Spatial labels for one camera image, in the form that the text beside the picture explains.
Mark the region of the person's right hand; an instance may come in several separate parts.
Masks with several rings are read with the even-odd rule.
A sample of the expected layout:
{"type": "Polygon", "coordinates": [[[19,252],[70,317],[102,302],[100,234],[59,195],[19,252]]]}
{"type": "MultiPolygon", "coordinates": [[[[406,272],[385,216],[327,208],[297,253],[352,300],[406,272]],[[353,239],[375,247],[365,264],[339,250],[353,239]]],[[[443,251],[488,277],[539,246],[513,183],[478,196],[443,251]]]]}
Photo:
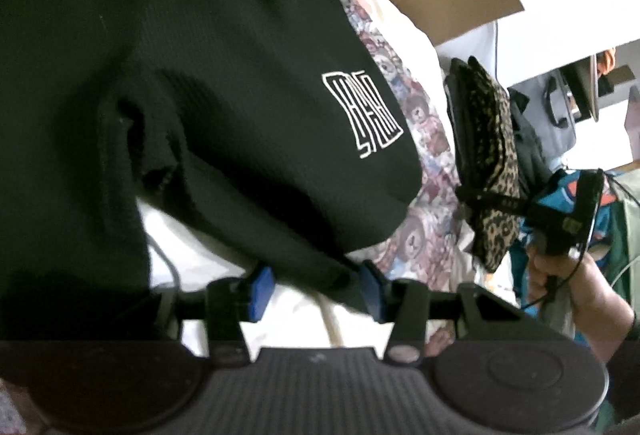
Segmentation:
{"type": "Polygon", "coordinates": [[[550,277],[566,280],[576,329],[588,341],[593,354],[608,363],[634,325],[634,310],[608,284],[593,258],[586,253],[580,263],[570,257],[548,256],[527,247],[529,302],[542,299],[550,277]]]}

